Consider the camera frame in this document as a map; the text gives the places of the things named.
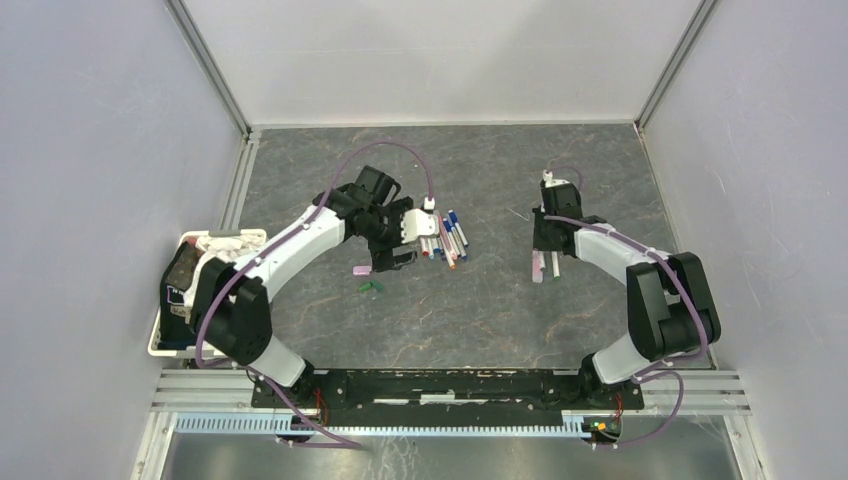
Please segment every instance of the blue marker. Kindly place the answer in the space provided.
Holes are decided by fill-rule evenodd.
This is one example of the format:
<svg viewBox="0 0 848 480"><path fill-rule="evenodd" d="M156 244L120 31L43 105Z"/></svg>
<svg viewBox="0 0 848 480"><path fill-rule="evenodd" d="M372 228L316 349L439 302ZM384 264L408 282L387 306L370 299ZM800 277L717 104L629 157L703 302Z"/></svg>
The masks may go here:
<svg viewBox="0 0 848 480"><path fill-rule="evenodd" d="M442 219L442 223L445 224L445 231L447 232L448 241L450 242L450 249L458 257L462 257L463 260L468 260L468 256L465 254L465 250L462 248L462 245L459 243L459 238L456 236L456 233L453 231L453 227L451 227L450 222L447 217Z"/></svg>
<svg viewBox="0 0 848 480"><path fill-rule="evenodd" d="M456 230L456 233L459 234L459 239L462 241L462 244L468 248L468 239L465 238L465 234L462 232L462 227L459 226L459 218L456 216L456 213L453 210L448 210L448 217L450 217L451 225L454 230Z"/></svg>
<svg viewBox="0 0 848 480"><path fill-rule="evenodd" d="M434 238L433 239L433 245L435 245L435 247L433 247L433 253L438 253L442 257L442 260L444 260L445 259L445 248L442 246L442 241L439 240L438 238Z"/></svg>

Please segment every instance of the black metal base plate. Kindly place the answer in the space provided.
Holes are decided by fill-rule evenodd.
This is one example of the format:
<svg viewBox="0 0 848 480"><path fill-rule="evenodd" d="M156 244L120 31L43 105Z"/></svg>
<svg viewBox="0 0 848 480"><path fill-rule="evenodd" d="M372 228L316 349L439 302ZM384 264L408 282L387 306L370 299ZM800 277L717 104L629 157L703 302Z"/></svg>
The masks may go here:
<svg viewBox="0 0 848 480"><path fill-rule="evenodd" d="M645 407L631 382L586 397L576 375L555 370L331 369L303 381L296 403L315 408L320 389L330 426L560 426L562 410L616 410L618 394L625 410ZM267 384L257 386L251 406L286 408Z"/></svg>

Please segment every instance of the cable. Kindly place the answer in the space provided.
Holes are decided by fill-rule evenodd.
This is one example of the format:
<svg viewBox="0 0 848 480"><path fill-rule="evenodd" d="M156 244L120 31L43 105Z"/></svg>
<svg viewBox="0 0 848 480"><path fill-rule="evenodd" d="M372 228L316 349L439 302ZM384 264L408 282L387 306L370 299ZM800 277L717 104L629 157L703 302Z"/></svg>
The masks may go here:
<svg viewBox="0 0 848 480"><path fill-rule="evenodd" d="M262 252L257 254L256 258L258 258L260 261L264 260L265 257L267 257L268 255L273 253L277 248L279 248L280 246L282 246L283 244L285 244L286 242L291 240L295 235L300 233L303 230L303 225L308 225L313 220L315 220L315 218L318 216L318 214L324 208L324 205L327 204L327 199L330 197L330 192L332 192L332 190L335 188L336 182L338 182L338 180L339 180L339 176L344 171L344 169L347 168L348 164L352 160L357 158L359 155L361 155L362 152L364 152L364 151L366 151L370 148L376 147L378 145L393 145L393 146L396 146L396 147L403 148L404 150L411 153L415 157L415 159L418 161L418 163L420 163L421 166L424 167L424 173L427 175L427 188L428 188L427 196L428 196L428 198L430 200L435 200L435 196L434 196L434 192L433 192L433 177L432 177L432 174L430 172L430 166L427 164L427 162L424 160L424 158L418 152L416 152L412 147L404 145L404 144L399 143L399 142L395 142L394 140L391 140L391 139L375 140L373 142L366 143L365 145L363 145L362 147L360 147L359 149L357 149L356 151L354 151L353 153L348 155L347 158L336 169L335 173L333 174L333 178L330 180L329 186L324 191L324 195L321 196L321 200L318 202L318 205L315 208L315 210L312 211L312 214L310 214L309 217L307 217L306 220L301 225L299 225L297 228L291 229L291 231L289 231L288 233L286 233L285 235L283 235L282 237L277 239L274 243L272 243L267 248L265 248ZM255 265L256 265L256 263L250 262L247 265L245 265L244 267L242 267L241 269L239 269L238 271L236 271L236 273L227 281L227 283L224 284L223 288L221 288L221 290L218 292L218 295L215 296L215 298L212 300L212 303L209 305L209 309L206 311L206 315L204 315L203 320L200 323L200 328L198 329L198 332L197 332L197 342L195 343L194 359L195 359L195 363L197 363L198 368L209 368L209 367L212 367L212 366L215 366L215 365L219 365L222 362L225 362L227 360L227 359L219 359L219 360L215 360L215 361L206 363L203 360L203 342L206 339L206 332L209 330L209 323L212 320L212 317L215 315L215 312L218 310L218 307L221 305L221 303L224 301L224 299L227 298L227 295L229 295L230 290L233 289L233 286L235 286L235 284L243 276L245 276L245 274L247 274L247 272L249 272L251 269L253 269L253 267ZM297 444L298 446L303 446L303 447L307 447L307 448L361 448L360 444L353 442L351 440L347 440L347 439L344 439L342 437L339 437L338 435L334 435L333 433L330 433L327 429L315 424L312 420L310 420L308 417L306 417L306 415L304 415L303 412L301 412L300 410L297 409L297 407L295 407L295 405L291 402L291 400L288 399L288 397L286 397L285 393L283 393L283 390L279 387L279 385L277 385L277 383L274 380L269 379L268 377L265 377L265 381L268 383L268 385L271 387L271 389L274 390L274 392L277 395L279 395L279 397L283 400L283 403L285 403L305 424L307 424L310 427L312 427L313 429L315 429L316 432L321 433L321 434L327 436L328 438L332 438L333 440L336 440L337 442L339 442L338 444L335 444L335 443L332 443L332 444L327 444L327 443L307 444L307 443L303 443L303 444Z"/></svg>
<svg viewBox="0 0 848 480"><path fill-rule="evenodd" d="M557 170L568 169L577 174L577 190L583 190L583 173L577 169L574 165L557 165L556 167L551 167L546 172L554 173Z"/></svg>
<svg viewBox="0 0 848 480"><path fill-rule="evenodd" d="M613 445L604 445L604 444L597 444L596 443L596 444L593 445L593 448L601 447L601 448L606 449L606 450L616 450L616 449L619 449L621 447L632 447L632 446L635 446L635 445L639 445L641 443L645 443L648 440L651 440L651 439L659 436L660 434L662 434L664 431L666 431L666 429L668 429L668 426L671 425L671 422L673 422L674 419L677 418L677 412L680 411L680 406L683 404L683 377L681 377L680 374L677 373L674 370L661 370L661 371L657 372L656 374L654 374L650 377L642 377L641 380L635 380L635 379L633 380L634 383L641 385L643 383L650 382L651 380L656 380L660 377L666 377L666 376L669 376L669 375L671 375L671 376L673 376L674 378L677 379L677 384L678 384L680 389L677 393L677 402L675 402L674 408L671 410L671 413L669 414L668 418L665 419L665 421L663 422L662 425L659 426L659 428L657 428L656 430L654 430L653 432L651 432L647 435L643 435L639 438L634 438L633 440L627 440L625 442L617 442Z"/></svg>
<svg viewBox="0 0 848 480"><path fill-rule="evenodd" d="M253 372L256 375L262 375L261 373L256 371L256 369L254 369L254 368L247 367L247 369L250 370L251 372ZM322 427L321 425L318 425L317 423L313 422L311 418L309 418L305 413L303 413L299 408L297 408L297 406L294 404L294 402L292 402L289 399L289 397L285 394L285 392L283 392L283 389L280 388L280 385L277 384L277 382L273 378L270 378L270 377L267 377L267 376L263 376L263 378L265 379L265 383L267 383L268 386L271 387L271 390L273 390L274 393L276 393L277 396L280 397L280 400L282 400L283 403L286 404L286 407L288 407L292 412L294 412L294 414L297 415L300 418L300 420L307 427L315 430L315 432L320 433L327 438L330 438L332 440L339 442L339 443L294 443L292 445L297 446L297 447L303 447L303 448L344 448L344 449L353 449L353 450L358 450L358 449L362 448L361 444L354 442L353 440L348 440L344 437L340 437L340 436L336 435L335 433L332 433L329 430L327 430L326 428Z"/></svg>
<svg viewBox="0 0 848 480"><path fill-rule="evenodd" d="M666 273L666 275L668 275L669 279L671 280L671 283L674 285L674 288L677 289L677 292L680 294L680 300L683 301L684 305L686 305L686 310L689 312L689 315L692 317L692 321L695 323L695 329L698 330L699 348L697 352L669 358L674 358L675 360L699 360L706 356L707 346L709 345L709 342L707 341L707 331L704 329L704 324L701 321L700 315L698 315L698 310L695 309L695 304L692 303L692 298L689 297L689 293L687 293L686 289L683 288L683 284L680 283L680 279L677 278L677 274L674 273L674 271L668 265L668 262L666 262L664 258L659 256L653 248L648 248L645 245L642 245L641 243L637 242L636 240L633 240L632 238L628 237L627 235L618 233L613 229L603 228L597 225L591 225L585 222L581 222L580 220L575 220L573 218L547 215L545 216L545 220L556 220L558 222L570 223L580 228L586 228L588 230L592 230L593 232L609 235L615 238L616 240L620 241L621 243L624 243L625 245L629 246L630 248L638 251L639 253L643 253L652 260L656 261L657 264L659 264L659 266ZM663 365L662 360L659 362L654 362L645 369L637 372L634 377L642 377L654 370L657 370L660 365Z"/></svg>
<svg viewBox="0 0 848 480"><path fill-rule="evenodd" d="M586 229L592 230L593 232L598 232L598 233L603 233L604 235L609 235L609 236L615 238L616 240L624 243L625 245L633 248L634 250L636 250L640 253L644 253L645 255L650 257L651 259L655 260L660 265L660 267L663 269L663 271L666 273L666 275L668 275L669 279L671 280L671 283L674 285L674 288L677 289L677 292L680 294L681 301L683 301L683 304L686 305L686 309L689 311L689 315L692 316L692 321L695 323L695 328L698 330L698 340L699 340L698 352L696 352L694 354L689 354L689 355L680 355L680 356L677 356L677 357L667 357L667 358L675 358L677 360L680 360L680 359L700 359L700 358L703 358L704 356L706 356L707 345L709 345L709 343L707 342L707 332L704 329L704 324L701 321L701 317L698 315L698 311L695 309L695 305L692 303L692 299L689 297L689 294L686 292L686 290L683 288L683 285L680 283L680 279L677 278L677 274L674 273L674 271L671 269L671 267L668 265L668 263L665 261L665 259L662 258L661 256L659 256L654 249L648 248L645 245L642 245L641 243L637 242L636 240L633 240L632 238L628 237L627 235L623 235L621 233L618 233L615 230L599 227L597 225L591 225L591 224L588 224L588 223L585 223L585 222L581 222L579 220L574 220L573 218L559 217L559 216L555 216L555 215L547 215L547 216L545 216L545 220L556 220L556 221L559 221L559 222L565 222L565 223L569 223L571 225L578 226L580 228L586 228ZM664 432L668 428L668 426L671 424L671 422L674 421L674 419L677 417L677 412L680 411L680 405L683 404L683 393L684 393L683 377L681 377L680 374L675 372L674 370L660 370L660 371L658 371L657 373L655 373L651 376L647 376L647 377L645 376L646 374L653 372L654 370L659 368L660 365L663 365L662 360L659 361L659 362L652 363L651 365L642 369L641 371L636 372L636 374L633 375L632 380L633 380L633 383L635 383L637 385L641 385L643 383L650 382L651 380L656 380L658 378L665 377L665 376L668 376L668 375L674 376L677 379L677 384L679 385L679 391L678 391L678 394L677 394L677 402L674 404L674 408L671 410L671 414L668 416L668 418L666 418L665 422L663 422L663 424L660 425L660 427L657 428L656 430L654 430L653 432L651 432L647 435L644 435L642 437L633 439L633 440L628 440L628 441L622 442L622 443L616 443L616 444L610 446L609 448L617 449L617 448L620 448L620 447L633 446L633 445L638 445L640 443L646 442L646 441L656 437L657 435L661 434L662 432Z"/></svg>

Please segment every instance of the enclosure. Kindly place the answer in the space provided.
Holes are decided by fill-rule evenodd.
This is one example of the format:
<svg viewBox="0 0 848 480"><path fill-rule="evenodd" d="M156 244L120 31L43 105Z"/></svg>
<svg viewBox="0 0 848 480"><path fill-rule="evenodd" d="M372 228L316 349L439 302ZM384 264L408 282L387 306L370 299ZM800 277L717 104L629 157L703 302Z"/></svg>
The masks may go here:
<svg viewBox="0 0 848 480"><path fill-rule="evenodd" d="M821 420L845 424L833 412L848 339L846 21L836 0L6 2L4 471L844 477L839 442L811 439ZM350 270L369 257L353 239L274 297L275 335L318 368L573 373L627 330L628 304L575 259L558 281L531 281L540 176L568 164L587 214L703 261L722 334L709 359L679 366L686 395L667 431L594 454L517 431L352 431L367 451L349 452L192 426L261 412L244 371L147 351L177 240L271 237L347 154L382 138L429 160L468 261L419 258L360 293ZM380 147L351 168L422 198L410 160ZM668 417L677 384L642 393L626 438Z"/></svg>

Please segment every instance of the black bracket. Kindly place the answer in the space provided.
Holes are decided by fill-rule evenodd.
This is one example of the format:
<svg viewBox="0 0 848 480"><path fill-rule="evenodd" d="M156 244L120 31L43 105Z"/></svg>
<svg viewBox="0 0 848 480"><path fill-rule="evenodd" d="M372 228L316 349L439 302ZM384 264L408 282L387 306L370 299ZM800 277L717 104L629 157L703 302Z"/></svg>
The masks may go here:
<svg viewBox="0 0 848 480"><path fill-rule="evenodd" d="M414 208L410 197L396 199L400 189L392 177L366 165L355 182L334 189L327 199L326 207L345 221L345 240L352 235L368 240L375 272L398 270L416 258L415 252L394 255L394 249L403 245L403 214ZM323 195L312 203L318 205Z"/></svg>
<svg viewBox="0 0 848 480"><path fill-rule="evenodd" d="M585 395L577 375L554 370L315 372L295 384L292 400L316 408L320 391L331 426L561 426L562 410L615 411L619 396L624 409L645 407L641 388L631 382ZM265 382L256 386L252 407L285 408ZM454 401L444 402L446 395Z"/></svg>
<svg viewBox="0 0 848 480"><path fill-rule="evenodd" d="M717 341L721 324L701 260L684 252L671 255L667 262L692 299L707 342ZM700 344L689 310L679 299L670 301L666 292L672 296L680 294L658 264L627 267L627 330L636 350L650 361L687 352Z"/></svg>
<svg viewBox="0 0 848 480"><path fill-rule="evenodd" d="M203 266L189 319L189 327L195 335L215 296L235 273L233 264L218 258ZM235 302L226 299L215 310L206 331L206 341L240 365L250 365L262 355L273 335L268 291L262 280L242 277L231 294L235 295Z"/></svg>

